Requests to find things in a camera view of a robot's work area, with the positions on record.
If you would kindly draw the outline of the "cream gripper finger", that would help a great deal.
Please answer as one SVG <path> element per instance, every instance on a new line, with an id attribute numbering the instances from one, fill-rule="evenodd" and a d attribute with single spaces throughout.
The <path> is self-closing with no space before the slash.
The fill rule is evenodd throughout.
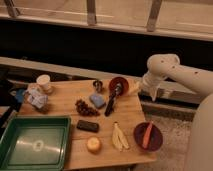
<path id="1" fill-rule="evenodd" d="M 137 93 L 139 90 L 140 90 L 140 83 L 136 82 L 130 87 L 129 94 Z"/>

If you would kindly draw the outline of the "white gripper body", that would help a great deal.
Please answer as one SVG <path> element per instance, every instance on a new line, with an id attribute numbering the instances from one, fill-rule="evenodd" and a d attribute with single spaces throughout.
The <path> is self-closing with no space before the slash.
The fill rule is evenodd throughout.
<path id="1" fill-rule="evenodd" d="M 147 92 L 153 101 L 157 98 L 157 92 L 160 87 L 160 84 L 166 79 L 165 76 L 158 76 L 147 72 L 143 75 L 140 81 L 140 88 Z"/>

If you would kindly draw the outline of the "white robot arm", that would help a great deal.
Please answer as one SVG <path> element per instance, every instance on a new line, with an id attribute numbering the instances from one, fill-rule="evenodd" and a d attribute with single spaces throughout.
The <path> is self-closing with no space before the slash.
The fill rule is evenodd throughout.
<path id="1" fill-rule="evenodd" d="M 184 171 L 213 171 L 213 71 L 181 65 L 176 54 L 152 55 L 147 68 L 131 93 L 144 90 L 155 101 L 160 84 L 170 78 L 204 98 L 193 119 Z"/>

